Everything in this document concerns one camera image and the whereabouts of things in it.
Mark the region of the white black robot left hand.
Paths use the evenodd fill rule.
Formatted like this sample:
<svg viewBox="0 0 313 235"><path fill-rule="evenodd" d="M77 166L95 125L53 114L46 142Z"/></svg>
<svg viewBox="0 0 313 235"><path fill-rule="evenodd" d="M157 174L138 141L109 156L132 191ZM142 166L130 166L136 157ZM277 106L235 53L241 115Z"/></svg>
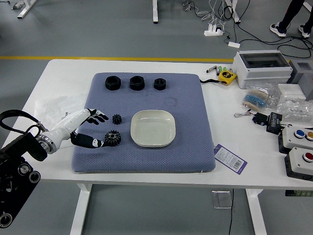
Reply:
<svg viewBox="0 0 313 235"><path fill-rule="evenodd" d="M82 109L67 115L44 135L52 141L53 149L57 151L62 141L68 140L70 134L85 121L98 125L99 122L105 122L108 119L104 113L97 109Z"/></svg>

